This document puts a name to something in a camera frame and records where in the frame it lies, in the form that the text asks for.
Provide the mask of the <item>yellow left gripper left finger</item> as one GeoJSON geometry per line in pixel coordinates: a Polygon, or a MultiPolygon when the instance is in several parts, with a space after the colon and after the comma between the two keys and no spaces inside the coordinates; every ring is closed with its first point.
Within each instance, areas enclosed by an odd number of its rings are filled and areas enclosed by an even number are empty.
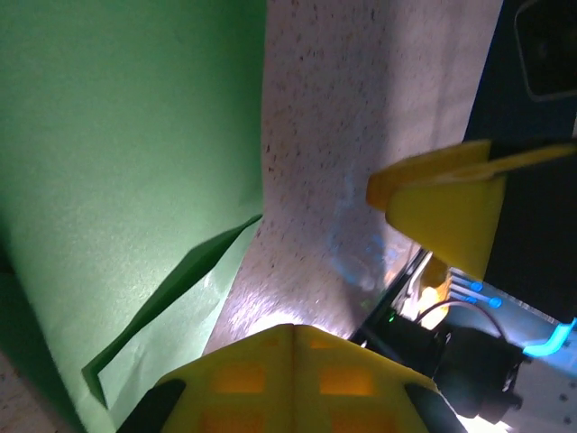
{"type": "Polygon", "coordinates": [[[294,327],[278,325],[162,376],[121,432],[291,432],[294,327]]]}

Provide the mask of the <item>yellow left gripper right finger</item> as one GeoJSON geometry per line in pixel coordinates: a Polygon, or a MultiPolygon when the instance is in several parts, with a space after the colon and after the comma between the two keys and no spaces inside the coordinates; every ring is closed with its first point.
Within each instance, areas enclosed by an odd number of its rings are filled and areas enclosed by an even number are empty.
{"type": "Polygon", "coordinates": [[[464,432],[432,379],[316,327],[294,327],[296,432],[464,432]]]}

